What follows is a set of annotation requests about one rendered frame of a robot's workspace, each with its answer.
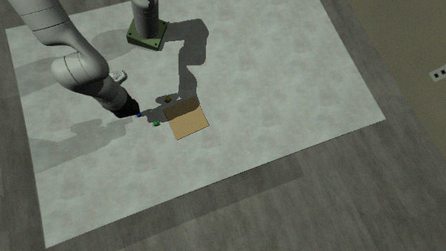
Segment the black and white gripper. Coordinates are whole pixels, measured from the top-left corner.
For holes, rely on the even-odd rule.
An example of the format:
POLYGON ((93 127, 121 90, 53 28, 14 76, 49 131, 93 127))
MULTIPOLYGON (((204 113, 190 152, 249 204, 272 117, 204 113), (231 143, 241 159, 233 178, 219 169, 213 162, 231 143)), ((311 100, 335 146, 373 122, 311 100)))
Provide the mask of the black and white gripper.
POLYGON ((111 72, 109 75, 117 82, 120 88, 119 95, 116 97, 116 99, 109 103, 98 103, 105 109, 112 112, 118 118, 139 114, 140 107, 138 102, 135 99, 132 99, 128 92, 120 85, 127 79, 127 74, 124 71, 117 71, 111 72))

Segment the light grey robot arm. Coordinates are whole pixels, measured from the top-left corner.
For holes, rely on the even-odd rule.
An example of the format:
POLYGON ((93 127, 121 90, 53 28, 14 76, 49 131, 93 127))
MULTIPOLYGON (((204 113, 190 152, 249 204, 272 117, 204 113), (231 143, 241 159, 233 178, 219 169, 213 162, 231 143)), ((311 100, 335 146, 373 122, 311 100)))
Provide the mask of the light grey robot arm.
MULTIPOLYGON (((8 1, 43 45, 66 45, 77 50, 52 62, 51 72, 58 83, 101 103, 116 99, 120 88, 109 75, 108 63, 77 30, 59 0, 8 1)), ((131 6, 137 33, 155 38, 159 32, 159 0, 131 0, 131 6)))

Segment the tan square mat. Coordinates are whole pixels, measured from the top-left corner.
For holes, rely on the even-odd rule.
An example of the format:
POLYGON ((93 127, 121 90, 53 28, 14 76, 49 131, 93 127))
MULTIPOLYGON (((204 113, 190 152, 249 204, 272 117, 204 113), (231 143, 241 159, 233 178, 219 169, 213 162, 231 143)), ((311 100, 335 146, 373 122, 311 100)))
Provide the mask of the tan square mat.
POLYGON ((163 110, 176 140, 209 126, 196 97, 191 97, 163 110))

